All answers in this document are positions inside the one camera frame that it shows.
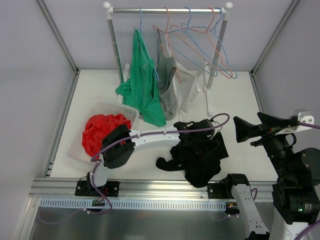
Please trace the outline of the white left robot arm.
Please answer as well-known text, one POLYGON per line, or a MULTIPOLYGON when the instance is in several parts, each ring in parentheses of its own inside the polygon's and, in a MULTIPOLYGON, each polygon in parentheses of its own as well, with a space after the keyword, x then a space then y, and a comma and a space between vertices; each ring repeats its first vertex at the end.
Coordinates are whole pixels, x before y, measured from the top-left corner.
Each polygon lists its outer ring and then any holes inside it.
POLYGON ((185 179, 196 188, 205 187, 221 171, 221 159, 228 156, 222 134, 215 131, 216 126, 209 119, 179 121, 154 131, 138 131, 129 126, 122 123, 110 131, 85 130, 82 144, 96 166, 78 180, 76 196, 118 196, 119 183, 108 180, 107 171, 124 166, 133 153, 141 150, 170 147, 171 160, 159 157, 156 167, 167 172, 184 171, 185 179))

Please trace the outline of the red tank top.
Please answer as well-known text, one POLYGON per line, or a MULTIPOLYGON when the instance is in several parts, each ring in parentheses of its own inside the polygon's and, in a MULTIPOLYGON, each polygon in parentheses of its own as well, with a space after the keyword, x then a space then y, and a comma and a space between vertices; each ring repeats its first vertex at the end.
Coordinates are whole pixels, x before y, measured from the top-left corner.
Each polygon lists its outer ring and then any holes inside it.
POLYGON ((97 114, 89 118, 82 132, 82 146, 85 152, 93 157, 102 147, 102 140, 116 127, 126 125, 131 129, 132 122, 123 114, 97 114))

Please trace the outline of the black tank top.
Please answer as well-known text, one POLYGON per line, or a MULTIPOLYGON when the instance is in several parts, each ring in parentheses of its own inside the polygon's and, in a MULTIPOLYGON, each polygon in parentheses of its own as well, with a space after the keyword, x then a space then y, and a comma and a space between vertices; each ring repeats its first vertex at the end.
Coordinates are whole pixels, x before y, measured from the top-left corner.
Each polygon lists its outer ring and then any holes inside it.
POLYGON ((167 172, 184 171, 185 179, 195 188, 207 186, 211 178, 221 171, 221 160, 229 156, 223 136, 220 132, 214 134, 214 139, 220 142, 220 147, 209 157, 201 158, 192 150, 179 147, 179 143, 170 150, 172 159, 166 161, 159 157, 156 167, 167 172))

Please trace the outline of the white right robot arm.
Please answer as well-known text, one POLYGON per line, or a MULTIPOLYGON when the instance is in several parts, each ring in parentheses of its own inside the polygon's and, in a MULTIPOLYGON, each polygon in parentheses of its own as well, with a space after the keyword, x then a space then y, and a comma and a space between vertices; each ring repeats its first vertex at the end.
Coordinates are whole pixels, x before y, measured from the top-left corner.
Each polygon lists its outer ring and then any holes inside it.
POLYGON ((301 240, 320 222, 320 199, 315 187, 320 183, 320 151, 309 147, 293 152, 287 136, 317 129, 309 111, 296 110, 288 119, 259 112, 254 125, 235 116, 236 141, 262 146, 277 174, 272 185, 274 218, 268 229, 262 221, 246 175, 230 173, 218 183, 207 186, 209 198, 234 199, 243 217, 249 240, 301 240))

